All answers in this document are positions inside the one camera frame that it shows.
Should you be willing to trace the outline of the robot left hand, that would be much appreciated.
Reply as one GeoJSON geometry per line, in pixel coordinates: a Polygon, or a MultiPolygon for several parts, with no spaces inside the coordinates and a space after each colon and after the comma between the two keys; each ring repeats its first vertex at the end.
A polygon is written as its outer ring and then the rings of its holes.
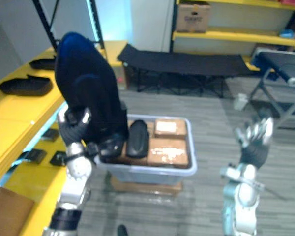
{"type": "Polygon", "coordinates": [[[74,125],[67,119],[68,111],[68,106],[65,106],[57,114],[59,133],[66,146],[66,162],[80,156],[88,159],[99,157],[104,162],[109,162],[121,156],[124,146],[122,135],[113,134],[99,143],[87,142],[85,137],[91,121],[89,108],[84,109],[82,118],[74,125]]]}

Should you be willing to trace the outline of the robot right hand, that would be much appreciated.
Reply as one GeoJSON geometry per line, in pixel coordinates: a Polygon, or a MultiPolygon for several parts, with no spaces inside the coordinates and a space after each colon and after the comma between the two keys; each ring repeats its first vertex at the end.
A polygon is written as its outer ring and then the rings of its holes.
{"type": "Polygon", "coordinates": [[[237,127],[235,136],[239,143],[240,163],[250,164],[259,169],[267,160],[272,140],[274,121],[263,117],[253,123],[246,123],[245,129],[237,127]]]}

